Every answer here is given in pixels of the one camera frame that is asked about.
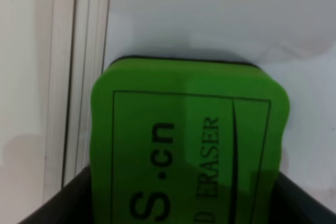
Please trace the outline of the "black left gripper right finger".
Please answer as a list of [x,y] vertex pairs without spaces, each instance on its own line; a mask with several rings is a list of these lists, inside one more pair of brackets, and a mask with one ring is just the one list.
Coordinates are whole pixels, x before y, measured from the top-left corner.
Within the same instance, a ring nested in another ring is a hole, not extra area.
[[283,173],[279,173],[272,192],[272,222],[336,224],[335,213],[308,195]]

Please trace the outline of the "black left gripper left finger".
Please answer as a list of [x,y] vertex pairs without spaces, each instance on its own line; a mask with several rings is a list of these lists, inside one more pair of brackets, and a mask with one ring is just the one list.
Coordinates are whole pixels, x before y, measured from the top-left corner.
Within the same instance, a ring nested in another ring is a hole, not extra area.
[[21,223],[93,223],[90,168],[84,168],[52,199]]

